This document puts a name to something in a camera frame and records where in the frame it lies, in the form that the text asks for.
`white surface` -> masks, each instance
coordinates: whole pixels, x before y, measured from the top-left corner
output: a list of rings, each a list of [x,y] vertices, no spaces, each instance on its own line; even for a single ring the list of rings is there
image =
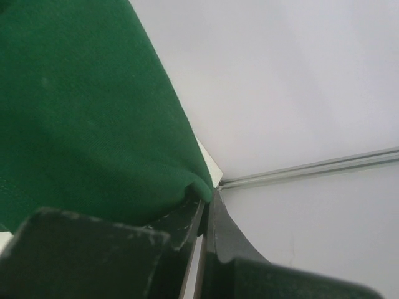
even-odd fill
[[[226,190],[228,211],[267,259],[399,298],[399,166]]]
[[[184,293],[184,299],[191,299],[194,297],[195,283],[197,280],[198,262],[200,261],[201,245],[203,242],[203,237],[198,237],[195,243],[193,259],[191,261],[190,272],[188,274],[186,289]]]
[[[198,139],[197,139],[197,142],[198,142],[199,149],[201,150],[201,153],[204,157],[205,163],[208,167],[208,171],[211,175],[213,186],[216,187],[219,184],[219,182],[223,176],[222,170],[220,170],[219,166],[212,159],[212,157],[209,155],[208,151],[204,148],[204,146]]]
[[[226,178],[399,145],[399,1],[131,2]]]
[[[12,238],[12,234],[9,232],[0,232],[0,254],[7,245],[8,241]]]

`green cloth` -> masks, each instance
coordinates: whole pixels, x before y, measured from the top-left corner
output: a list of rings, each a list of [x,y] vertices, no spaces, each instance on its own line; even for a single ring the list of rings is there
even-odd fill
[[[142,225],[212,183],[127,0],[0,0],[0,222],[58,207]]]

